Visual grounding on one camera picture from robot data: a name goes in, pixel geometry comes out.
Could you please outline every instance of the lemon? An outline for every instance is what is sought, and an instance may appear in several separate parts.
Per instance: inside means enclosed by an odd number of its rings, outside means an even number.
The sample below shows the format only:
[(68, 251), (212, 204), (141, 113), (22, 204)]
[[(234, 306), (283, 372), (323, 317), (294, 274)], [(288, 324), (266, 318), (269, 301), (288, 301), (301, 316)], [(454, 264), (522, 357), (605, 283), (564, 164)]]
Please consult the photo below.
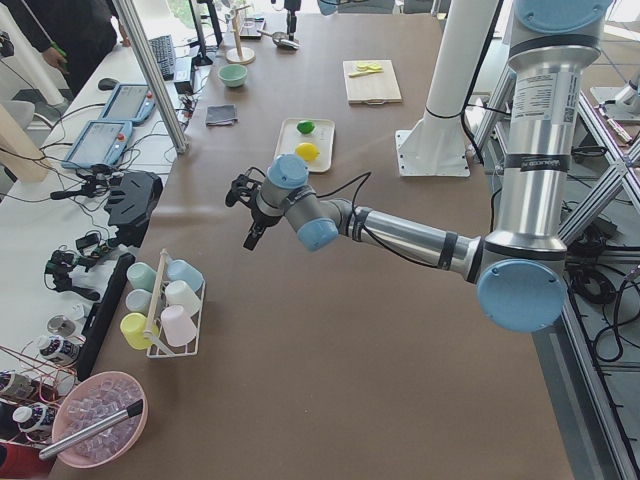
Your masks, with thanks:
[(312, 162), (318, 158), (320, 150), (318, 150), (315, 143), (304, 142), (296, 147), (296, 154), (305, 162)]

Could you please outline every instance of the hand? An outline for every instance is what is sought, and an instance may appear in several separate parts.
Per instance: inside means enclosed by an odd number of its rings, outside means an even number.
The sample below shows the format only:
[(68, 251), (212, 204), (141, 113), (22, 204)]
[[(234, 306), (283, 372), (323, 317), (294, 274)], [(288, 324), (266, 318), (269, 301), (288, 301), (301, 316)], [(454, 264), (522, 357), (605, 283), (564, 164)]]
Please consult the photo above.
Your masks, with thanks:
[(59, 70), (63, 75), (69, 75), (69, 71), (67, 70), (67, 59), (62, 56), (62, 54), (53, 47), (47, 48), (44, 52), (42, 52), (42, 58), (44, 61), (51, 65), (56, 70)]
[(129, 40), (129, 36), (127, 35), (127, 31), (124, 29), (124, 25), (122, 25), (122, 23), (120, 23), (120, 20), (118, 20), (118, 30), (120, 30), (120, 35), (122, 36), (122, 40), (120, 41), (120, 43), (124, 47), (130, 47), (131, 46), (131, 40)]

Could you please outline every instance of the computer mouse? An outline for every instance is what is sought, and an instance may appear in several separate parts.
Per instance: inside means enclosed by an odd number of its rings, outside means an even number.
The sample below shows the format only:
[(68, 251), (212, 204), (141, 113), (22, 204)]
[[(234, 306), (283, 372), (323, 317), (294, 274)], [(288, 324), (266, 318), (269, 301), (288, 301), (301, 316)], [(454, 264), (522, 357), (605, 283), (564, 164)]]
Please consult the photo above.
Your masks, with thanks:
[(98, 90), (113, 90), (118, 83), (115, 78), (103, 78), (98, 82)]

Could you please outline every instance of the pink bowl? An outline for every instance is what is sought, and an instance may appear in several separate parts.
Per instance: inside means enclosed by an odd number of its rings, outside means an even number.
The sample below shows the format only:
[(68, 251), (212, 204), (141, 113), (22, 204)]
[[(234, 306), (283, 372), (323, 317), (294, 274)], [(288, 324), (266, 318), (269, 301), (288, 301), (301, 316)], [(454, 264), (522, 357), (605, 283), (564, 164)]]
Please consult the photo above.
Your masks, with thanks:
[(57, 442), (58, 440), (61, 440), (62, 433), (66, 430), (66, 428), (71, 423), (71, 420), (67, 417), (65, 413), (67, 411), (67, 407), (69, 406), (69, 403), (72, 400), (82, 400), (88, 397), (89, 390), (92, 387), (99, 387), (102, 384), (102, 382), (104, 382), (107, 379), (111, 379), (114, 382), (120, 379), (127, 380), (138, 386), (138, 388), (140, 389), (140, 392), (142, 392), (142, 400), (144, 402), (142, 406), (142, 413), (140, 414), (140, 423), (138, 423), (138, 427), (134, 430), (133, 434), (131, 435), (131, 438), (127, 441), (127, 443), (115, 454), (113, 454), (111, 457), (107, 458), (102, 462), (93, 462), (88, 457), (78, 455), (73, 450), (73, 447), (60, 452), (58, 454), (58, 458), (62, 460), (64, 463), (66, 463), (67, 465), (69, 465), (70, 467), (92, 468), (92, 467), (97, 467), (99, 465), (103, 465), (105, 463), (115, 460), (124, 452), (129, 450), (134, 443), (136, 443), (136, 440), (138, 440), (138, 438), (142, 434), (142, 430), (144, 430), (144, 426), (147, 423), (147, 415), (149, 413), (149, 409), (147, 407), (147, 397), (144, 394), (144, 390), (142, 390), (142, 386), (140, 385), (140, 383), (138, 383), (138, 381), (135, 378), (133, 378), (131, 375), (128, 375), (124, 372), (98, 373), (93, 377), (87, 378), (84, 382), (82, 382), (80, 385), (74, 388), (71, 391), (71, 393), (69, 393), (69, 395), (67, 395), (67, 397), (62, 402), (62, 405), (60, 406), (60, 410), (58, 411), (58, 415), (56, 415), (56, 418), (53, 422), (53, 429), (51, 431), (51, 439), (53, 440), (53, 442)]

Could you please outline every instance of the black cloth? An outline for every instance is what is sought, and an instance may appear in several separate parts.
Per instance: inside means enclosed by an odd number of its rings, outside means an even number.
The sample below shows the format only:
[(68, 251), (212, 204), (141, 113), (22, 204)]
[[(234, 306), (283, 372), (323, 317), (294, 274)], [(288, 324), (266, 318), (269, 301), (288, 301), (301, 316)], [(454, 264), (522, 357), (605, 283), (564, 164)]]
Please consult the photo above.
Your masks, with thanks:
[[(46, 33), (67, 54), (65, 78), (77, 94), (104, 57), (113, 49), (117, 35), (111, 25), (115, 8), (111, 0), (25, 0)], [(39, 52), (51, 46), (21, 0), (0, 0), (18, 27)]]

